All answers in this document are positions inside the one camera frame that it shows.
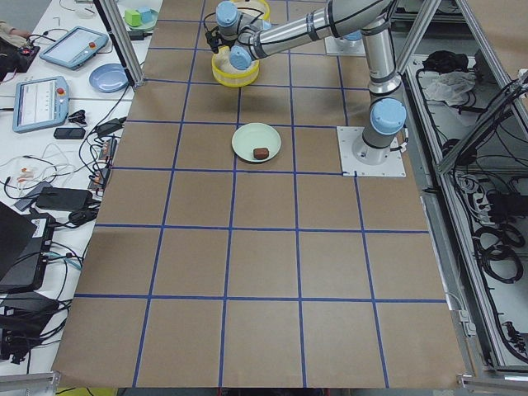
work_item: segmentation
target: green plate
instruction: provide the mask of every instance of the green plate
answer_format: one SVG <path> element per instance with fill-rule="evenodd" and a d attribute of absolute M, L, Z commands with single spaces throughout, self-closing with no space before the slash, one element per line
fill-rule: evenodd
<path fill-rule="evenodd" d="M 128 23 L 125 22 L 125 24 L 132 30 L 132 31 L 151 31 L 155 26 L 156 22 L 158 21 L 158 12 L 154 10 L 150 10 L 150 13 L 152 14 L 152 20 L 149 23 L 143 23 L 139 26 L 130 26 Z"/>
<path fill-rule="evenodd" d="M 263 163 L 275 157 L 281 149 L 281 136 L 267 124 L 253 122 L 245 124 L 236 130 L 231 140 L 234 152 L 250 163 Z M 266 159 L 255 159 L 253 150 L 266 148 L 270 156 Z"/>

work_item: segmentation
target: white plastic bag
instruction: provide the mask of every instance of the white plastic bag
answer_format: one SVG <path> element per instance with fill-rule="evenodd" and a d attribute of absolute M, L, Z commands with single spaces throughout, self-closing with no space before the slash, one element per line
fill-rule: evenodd
<path fill-rule="evenodd" d="M 466 92 L 475 86 L 473 73 L 452 72 L 441 74 L 425 90 L 427 100 L 444 101 L 448 106 L 462 105 L 467 102 Z"/>

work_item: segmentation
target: person's hand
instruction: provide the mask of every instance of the person's hand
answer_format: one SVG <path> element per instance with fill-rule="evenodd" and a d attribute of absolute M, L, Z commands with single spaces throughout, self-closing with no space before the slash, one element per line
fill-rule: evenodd
<path fill-rule="evenodd" d="M 31 32 L 30 31 L 23 31 L 21 29 L 11 29 L 9 32 L 10 35 L 19 35 L 20 37 L 24 37 L 25 39 L 29 39 Z"/>

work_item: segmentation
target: tablet with blue frame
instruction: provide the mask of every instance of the tablet with blue frame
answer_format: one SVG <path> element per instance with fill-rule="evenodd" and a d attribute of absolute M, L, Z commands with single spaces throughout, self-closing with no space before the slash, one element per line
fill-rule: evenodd
<path fill-rule="evenodd" d="M 77 26 L 40 53 L 43 60 L 72 70 L 80 68 L 108 42 L 108 35 Z"/>
<path fill-rule="evenodd" d="M 63 77 L 16 85 L 13 131 L 29 132 L 62 125 L 68 117 L 69 88 Z"/>

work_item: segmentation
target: blue joint cap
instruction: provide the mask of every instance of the blue joint cap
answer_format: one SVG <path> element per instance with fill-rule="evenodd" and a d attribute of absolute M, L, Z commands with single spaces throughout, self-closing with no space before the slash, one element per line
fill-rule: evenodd
<path fill-rule="evenodd" d="M 361 40 L 361 31 L 353 31 L 352 33 L 349 33 L 348 35 L 344 35 L 343 39 L 348 41 L 359 41 Z"/>
<path fill-rule="evenodd" d="M 240 45 L 234 45 L 229 54 L 229 62 L 237 70 L 248 70 L 251 66 L 251 55 Z"/>
<path fill-rule="evenodd" d="M 377 101 L 370 112 L 370 123 L 380 134 L 397 134 L 405 124 L 407 110 L 400 101 L 393 98 Z"/>
<path fill-rule="evenodd" d="M 233 2 L 221 2 L 216 7 L 216 21 L 222 27 L 230 27 L 238 19 L 238 8 Z"/>

